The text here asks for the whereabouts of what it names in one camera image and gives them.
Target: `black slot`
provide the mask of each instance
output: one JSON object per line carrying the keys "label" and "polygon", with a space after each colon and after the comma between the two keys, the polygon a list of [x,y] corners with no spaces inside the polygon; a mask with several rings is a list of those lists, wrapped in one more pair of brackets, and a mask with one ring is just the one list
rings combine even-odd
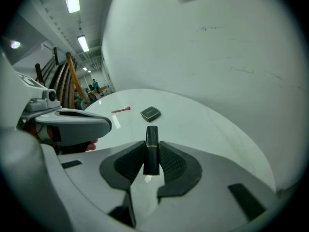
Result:
{"label": "black slot", "polygon": [[80,114],[77,112],[73,112],[73,111],[60,111],[59,115],[62,116],[73,116],[73,117],[89,117],[89,118],[93,118],[92,116],[86,115],[86,114]]}
{"label": "black slot", "polygon": [[79,160],[73,160],[73,161],[68,161],[68,162],[65,162],[65,163],[62,163],[61,166],[66,169],[66,168],[71,168],[71,167],[74,167],[74,166],[77,166],[77,165],[80,165],[82,164],[81,161]]}
{"label": "black slot", "polygon": [[114,208],[109,215],[118,221],[135,228],[136,220],[133,212],[132,200],[130,192],[126,193],[122,206]]}
{"label": "black slot", "polygon": [[265,208],[243,184],[230,185],[228,189],[233,194],[249,221],[257,218],[265,211]]}

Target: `red object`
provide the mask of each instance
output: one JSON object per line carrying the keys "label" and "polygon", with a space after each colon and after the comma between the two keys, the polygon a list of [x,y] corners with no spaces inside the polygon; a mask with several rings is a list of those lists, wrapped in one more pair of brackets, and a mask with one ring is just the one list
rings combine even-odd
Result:
{"label": "red object", "polygon": [[124,109],[120,109],[120,110],[115,110],[115,111],[112,111],[112,114],[114,113],[118,113],[118,112],[122,112],[122,111],[126,111],[126,110],[130,110],[131,108],[129,106],[127,106],[126,108]]}

